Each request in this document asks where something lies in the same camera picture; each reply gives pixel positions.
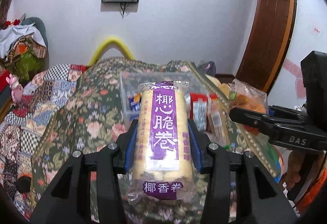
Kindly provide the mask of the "operator hand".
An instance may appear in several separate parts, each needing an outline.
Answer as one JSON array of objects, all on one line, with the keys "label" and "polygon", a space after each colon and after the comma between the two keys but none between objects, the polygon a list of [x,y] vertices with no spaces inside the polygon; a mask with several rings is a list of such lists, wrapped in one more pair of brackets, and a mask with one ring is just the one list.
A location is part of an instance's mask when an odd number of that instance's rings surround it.
[{"label": "operator hand", "polygon": [[[301,176],[299,175],[299,171],[303,164],[304,157],[305,153],[303,151],[292,150],[290,152],[287,162],[287,171],[279,182],[279,186],[282,190],[287,189],[289,191],[294,187],[296,183],[300,181]],[[314,185],[318,181],[324,167],[322,165],[323,160],[324,154],[320,153],[314,163],[315,170],[313,172],[313,180],[311,181],[310,186]]]}]

